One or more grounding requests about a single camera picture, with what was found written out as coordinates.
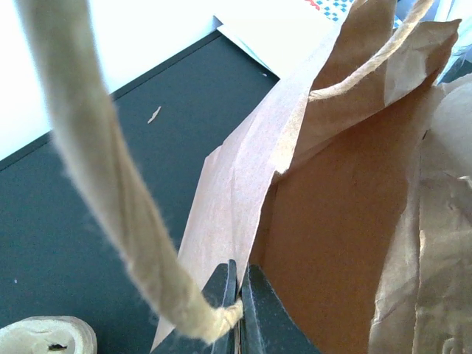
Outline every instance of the black table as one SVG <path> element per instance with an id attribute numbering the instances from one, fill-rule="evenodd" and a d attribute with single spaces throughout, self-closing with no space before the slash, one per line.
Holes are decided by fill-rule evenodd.
<path id="1" fill-rule="evenodd" d="M 176 246 L 205 157 L 276 81 L 214 32 L 113 93 Z M 94 328 L 99 354 L 149 353 L 157 318 L 65 176 L 48 134 L 0 162 L 0 241 L 0 327 L 76 316 Z"/>

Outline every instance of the red print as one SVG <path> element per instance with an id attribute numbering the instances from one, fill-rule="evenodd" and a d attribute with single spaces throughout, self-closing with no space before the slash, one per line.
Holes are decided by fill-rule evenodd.
<path id="1" fill-rule="evenodd" d="M 318 4 L 315 4 L 314 0 L 305 0 L 305 1 L 308 1 L 310 3 L 310 5 L 314 6 L 318 11 L 320 10 Z"/>

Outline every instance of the white backdrop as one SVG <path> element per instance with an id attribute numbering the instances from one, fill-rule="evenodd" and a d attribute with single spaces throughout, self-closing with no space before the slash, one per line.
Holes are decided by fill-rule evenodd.
<path id="1" fill-rule="evenodd" d="M 211 33 L 212 0 L 90 0 L 108 91 Z M 50 130 L 13 0 L 0 1 L 0 160 Z"/>

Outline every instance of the black surface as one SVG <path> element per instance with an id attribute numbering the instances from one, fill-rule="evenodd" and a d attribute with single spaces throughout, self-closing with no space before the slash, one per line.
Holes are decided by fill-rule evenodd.
<path id="1" fill-rule="evenodd" d="M 214 307 L 230 306 L 236 301 L 237 280 L 236 262 L 220 264 L 205 285 L 203 294 Z M 229 331 L 213 345 L 208 346 L 200 340 L 189 339 L 174 330 L 151 354 L 234 354 L 235 335 Z"/>
<path id="2" fill-rule="evenodd" d="M 243 280 L 242 354 L 321 354 L 285 311 L 259 266 Z"/>
<path id="3" fill-rule="evenodd" d="M 277 81 L 225 38 L 206 41 L 114 95 L 176 245 L 205 157 Z M 30 316 L 77 316 L 97 333 L 99 354 L 148 354 L 156 319 L 48 137 L 0 162 L 0 171 L 0 327 Z"/>

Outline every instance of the bag handle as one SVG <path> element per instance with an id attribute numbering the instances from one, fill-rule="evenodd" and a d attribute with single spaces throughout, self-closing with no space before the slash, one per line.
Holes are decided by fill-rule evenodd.
<path id="1" fill-rule="evenodd" d="M 72 182 L 152 309 L 211 344 L 243 316 L 213 308 L 178 263 L 167 229 L 128 152 L 99 70 L 86 0 L 16 0 Z"/>
<path id="2" fill-rule="evenodd" d="M 414 28 L 428 12 L 433 3 L 434 0 L 417 0 L 410 9 L 405 21 L 397 28 L 393 36 L 378 50 L 377 53 L 340 83 L 336 83 L 327 88 L 311 91 L 308 95 L 308 102 L 339 96 L 340 94 L 349 91 L 368 74 L 375 71 L 380 65 L 389 59 L 398 48 L 401 47 L 403 42 L 408 38 L 410 33 L 413 32 Z"/>

